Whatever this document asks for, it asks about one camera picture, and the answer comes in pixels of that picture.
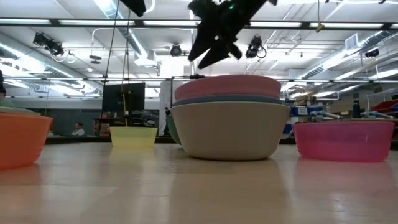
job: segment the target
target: air duct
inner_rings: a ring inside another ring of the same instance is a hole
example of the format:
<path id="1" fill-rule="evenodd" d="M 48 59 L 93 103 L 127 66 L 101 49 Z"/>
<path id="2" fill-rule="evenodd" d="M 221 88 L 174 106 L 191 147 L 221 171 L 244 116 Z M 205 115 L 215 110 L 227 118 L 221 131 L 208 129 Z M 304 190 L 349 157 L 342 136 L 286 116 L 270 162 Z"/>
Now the air duct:
<path id="1" fill-rule="evenodd" d="M 353 49 L 346 50 L 346 47 L 344 46 L 334 51 L 332 54 L 324 57 L 318 65 L 304 70 L 300 78 L 309 79 L 311 77 L 314 77 L 315 75 L 318 75 L 319 73 L 340 64 L 341 62 L 345 61 L 349 56 L 371 50 L 378 43 L 392 37 L 395 34 L 396 32 L 380 31 L 370 37 L 364 38 L 362 41 L 358 42 L 358 45 Z"/>
<path id="2" fill-rule="evenodd" d="M 101 9 L 107 19 L 114 19 L 117 15 L 117 19 L 124 19 L 120 10 L 118 10 L 117 0 L 94 0 L 95 4 Z M 135 53 L 140 58 L 147 58 L 148 53 L 144 47 L 140 44 L 134 33 L 128 28 L 117 28 L 120 34 L 127 39 L 130 46 L 133 48 Z"/>
<path id="3" fill-rule="evenodd" d="M 52 77 L 86 78 L 84 75 L 36 51 L 32 51 L 31 48 L 3 34 L 0 34 L 0 49 L 3 52 L 9 52 L 8 55 L 13 55 L 13 57 L 10 57 L 11 59 L 18 58 L 17 62 L 20 62 L 22 66 L 26 66 L 28 69 L 29 67 L 33 67 L 36 68 L 35 70 L 50 71 Z M 95 82 L 90 83 L 90 85 L 99 90 L 103 88 L 101 84 Z"/>

